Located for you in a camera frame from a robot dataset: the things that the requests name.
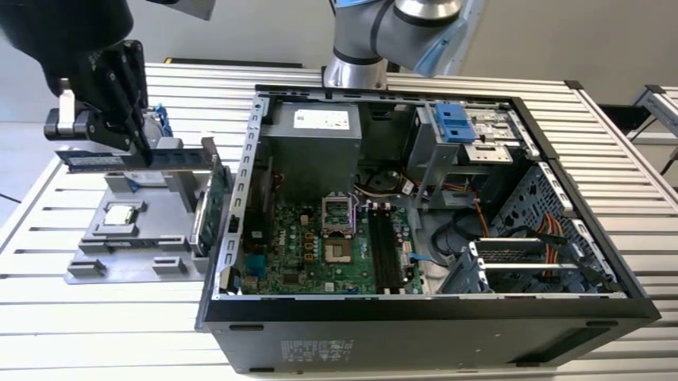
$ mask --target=motherboard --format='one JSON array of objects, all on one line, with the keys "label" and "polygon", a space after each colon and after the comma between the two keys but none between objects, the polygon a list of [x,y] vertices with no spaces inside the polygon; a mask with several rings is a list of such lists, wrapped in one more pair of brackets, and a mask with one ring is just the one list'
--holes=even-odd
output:
[{"label": "motherboard", "polygon": [[340,198],[323,199],[315,205],[280,202],[271,242],[245,259],[243,292],[420,294],[419,266],[408,258],[412,253],[403,210],[371,210],[354,205],[352,200],[342,205]]}]

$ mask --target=green circuit board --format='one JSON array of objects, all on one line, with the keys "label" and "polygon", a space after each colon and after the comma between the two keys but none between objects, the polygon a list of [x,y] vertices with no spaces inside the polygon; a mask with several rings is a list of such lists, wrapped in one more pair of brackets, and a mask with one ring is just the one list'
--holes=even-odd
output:
[{"label": "green circuit board", "polygon": [[[399,210],[391,214],[398,239],[411,241],[406,213]],[[264,275],[255,279],[245,276],[245,294],[375,294],[375,275],[370,245],[370,226],[367,212],[356,213],[356,232],[350,240],[322,235],[322,206],[279,203],[267,248]],[[327,247],[342,242],[350,252],[339,255],[335,262]],[[398,263],[406,260],[403,244],[394,242]],[[414,278],[403,284],[406,294],[420,294],[422,283],[418,265],[414,265]]]}]

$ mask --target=power supply label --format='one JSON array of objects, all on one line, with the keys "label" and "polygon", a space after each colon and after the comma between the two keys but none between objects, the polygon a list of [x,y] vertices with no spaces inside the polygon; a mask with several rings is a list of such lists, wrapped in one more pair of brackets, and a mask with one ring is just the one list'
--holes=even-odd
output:
[{"label": "power supply label", "polygon": [[283,359],[287,362],[348,361],[354,340],[283,340]]},{"label": "power supply label", "polygon": [[296,110],[295,128],[348,130],[348,111]]}]

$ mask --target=ram slot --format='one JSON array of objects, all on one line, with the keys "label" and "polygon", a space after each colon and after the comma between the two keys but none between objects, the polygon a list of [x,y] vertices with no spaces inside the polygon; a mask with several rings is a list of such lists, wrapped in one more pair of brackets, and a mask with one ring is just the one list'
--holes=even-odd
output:
[{"label": "ram slot", "polygon": [[386,210],[370,210],[367,221],[370,224],[370,243],[372,247],[378,293],[398,293],[400,287],[400,265],[395,247],[395,232],[392,231],[388,212]]}]

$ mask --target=aluminum extrusion table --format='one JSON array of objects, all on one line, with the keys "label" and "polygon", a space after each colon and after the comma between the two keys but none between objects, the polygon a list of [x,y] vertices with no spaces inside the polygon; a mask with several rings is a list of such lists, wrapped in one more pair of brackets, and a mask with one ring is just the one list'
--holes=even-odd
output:
[{"label": "aluminum extrusion table", "polygon": [[[319,71],[306,69],[151,64],[147,76],[151,103],[168,108],[176,136],[196,146],[213,136],[233,170],[255,84],[320,84]],[[678,379],[678,196],[586,92],[563,81],[406,74],[391,74],[388,86],[524,100],[663,318],[558,370],[285,378]],[[244,378],[212,336],[192,331],[200,282],[64,283],[104,189],[101,175],[67,175],[52,162],[0,232],[0,379]]]}]

